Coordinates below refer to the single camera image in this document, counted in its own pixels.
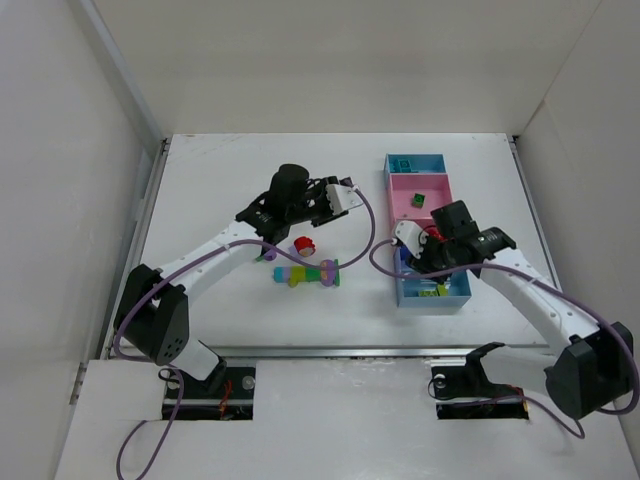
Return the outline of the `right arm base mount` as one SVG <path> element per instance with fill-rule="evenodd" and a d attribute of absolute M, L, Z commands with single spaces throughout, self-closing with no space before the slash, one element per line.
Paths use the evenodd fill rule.
<path fill-rule="evenodd" d="M 492 342 L 472 350 L 462 362 L 438 361 L 431 365 L 429 395 L 436 401 L 438 420 L 528 420 L 521 388 L 492 382 L 481 361 L 505 345 Z"/>

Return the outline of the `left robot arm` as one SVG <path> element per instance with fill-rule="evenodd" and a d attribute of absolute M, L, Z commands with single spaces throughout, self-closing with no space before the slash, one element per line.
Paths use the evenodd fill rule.
<path fill-rule="evenodd" d="M 160 367 L 174 367 L 208 392 L 217 390 L 226 362 L 190 332 L 190 306 L 215 283 L 285 240 L 292 226 L 314 227 L 361 205 L 350 178 L 311 178 L 283 164 L 269 188 L 214 238 L 162 267 L 140 264 L 127 276 L 114 320 L 113 347 L 123 340 Z"/>

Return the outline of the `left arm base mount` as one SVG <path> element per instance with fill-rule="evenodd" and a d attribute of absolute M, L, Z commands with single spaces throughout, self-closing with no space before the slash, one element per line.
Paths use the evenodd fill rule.
<path fill-rule="evenodd" d="M 187 374 L 184 393 L 175 416 L 184 421 L 250 421 L 254 413 L 256 365 L 232 363 L 222 383 L 209 391 Z"/>

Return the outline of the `blue and pink sorting tray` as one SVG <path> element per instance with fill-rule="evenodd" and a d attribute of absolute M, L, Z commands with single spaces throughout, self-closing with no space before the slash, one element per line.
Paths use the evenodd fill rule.
<path fill-rule="evenodd" d="M 393 155 L 411 157 L 415 173 L 391 173 L 389 157 Z M 385 158 L 384 174 L 391 225 L 400 220 L 411 220 L 422 227 L 430 227 L 433 224 L 431 211 L 453 201 L 445 159 L 441 154 L 389 153 Z M 411 205 L 415 193 L 426 196 L 422 208 Z M 448 296 L 419 297 L 419 291 L 436 290 L 438 283 L 426 279 L 397 279 L 397 306 L 432 313 L 452 313 L 471 299 L 470 283 L 465 272 L 452 275 L 445 283 L 450 284 Z"/>

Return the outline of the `turquoise lego bricks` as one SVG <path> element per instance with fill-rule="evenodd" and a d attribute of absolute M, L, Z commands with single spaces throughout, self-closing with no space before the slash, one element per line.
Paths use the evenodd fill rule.
<path fill-rule="evenodd" d="M 389 157 L 389 171 L 391 173 L 415 173 L 412 166 L 412 158 L 407 156 L 393 155 Z"/>

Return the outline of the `red lego cluster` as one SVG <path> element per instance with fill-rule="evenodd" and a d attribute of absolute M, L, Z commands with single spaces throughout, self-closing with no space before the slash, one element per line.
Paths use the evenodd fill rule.
<path fill-rule="evenodd" d="M 439 242 L 446 241 L 446 238 L 434 226 L 427 227 L 425 229 L 425 231 L 426 231 L 426 233 L 428 234 L 429 237 L 433 237 L 434 239 L 436 239 Z"/>

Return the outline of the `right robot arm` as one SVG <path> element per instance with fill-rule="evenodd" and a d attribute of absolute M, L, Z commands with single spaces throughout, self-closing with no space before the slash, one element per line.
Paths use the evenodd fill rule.
<path fill-rule="evenodd" d="M 566 416 L 579 420 L 629 395 L 624 415 L 639 403 L 639 370 L 633 336 L 583 303 L 555 289 L 498 227 L 480 229 L 462 201 L 431 213 L 432 235 L 414 221 L 400 220 L 395 241 L 409 252 L 416 278 L 445 282 L 470 271 L 529 322 L 550 348 L 547 355 L 520 352 L 501 342 L 483 345 L 462 367 L 439 367 L 445 397 L 501 397 L 519 389 L 549 397 Z"/>

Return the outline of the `red and lime lego stack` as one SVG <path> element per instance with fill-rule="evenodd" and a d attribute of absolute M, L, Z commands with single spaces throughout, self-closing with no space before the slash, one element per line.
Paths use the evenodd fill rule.
<path fill-rule="evenodd" d="M 310 237 L 300 236 L 293 242 L 295 253 L 302 258 L 308 258 L 315 254 L 316 246 Z"/>

